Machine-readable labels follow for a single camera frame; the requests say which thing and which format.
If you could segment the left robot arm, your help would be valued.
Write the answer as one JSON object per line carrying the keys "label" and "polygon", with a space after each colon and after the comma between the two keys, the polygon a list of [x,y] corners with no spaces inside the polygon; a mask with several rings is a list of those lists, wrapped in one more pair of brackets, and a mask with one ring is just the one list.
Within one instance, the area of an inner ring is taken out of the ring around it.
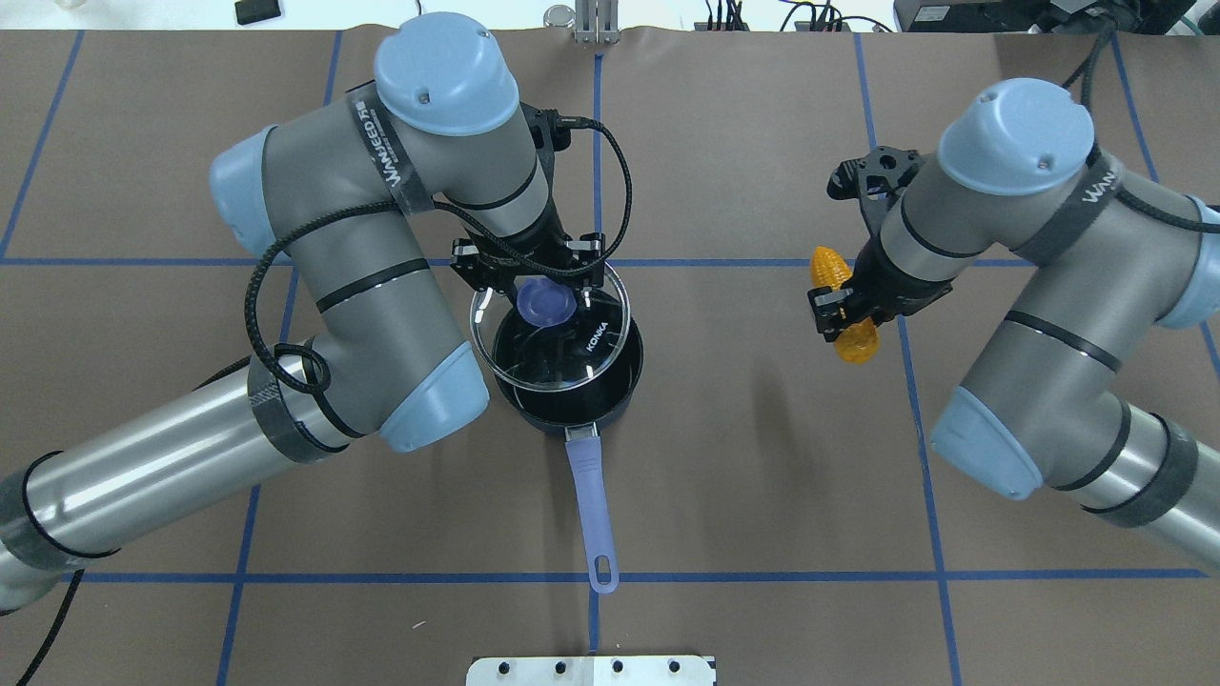
{"label": "left robot arm", "polygon": [[554,157],[573,131],[605,127],[529,105],[488,27],[429,12],[379,42],[365,83],[220,153],[214,206],[253,258],[245,356],[2,478],[2,613],[367,435],[406,454],[475,422],[484,366],[414,225],[460,222],[453,264],[475,291],[583,291],[606,253],[560,222]]}

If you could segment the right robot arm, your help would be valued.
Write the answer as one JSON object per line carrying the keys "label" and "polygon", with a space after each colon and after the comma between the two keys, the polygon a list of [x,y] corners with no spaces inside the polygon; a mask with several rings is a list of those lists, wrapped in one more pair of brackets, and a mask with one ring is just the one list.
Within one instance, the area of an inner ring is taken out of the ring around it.
{"label": "right robot arm", "polygon": [[937,455],[996,494],[1049,486],[1218,572],[1218,450],[1111,393],[1154,327],[1218,312],[1218,209],[1128,172],[1059,84],[989,85],[935,153],[880,145],[830,197],[867,226],[852,276],[806,293],[824,339],[910,316],[981,253],[1035,266],[935,425]]}

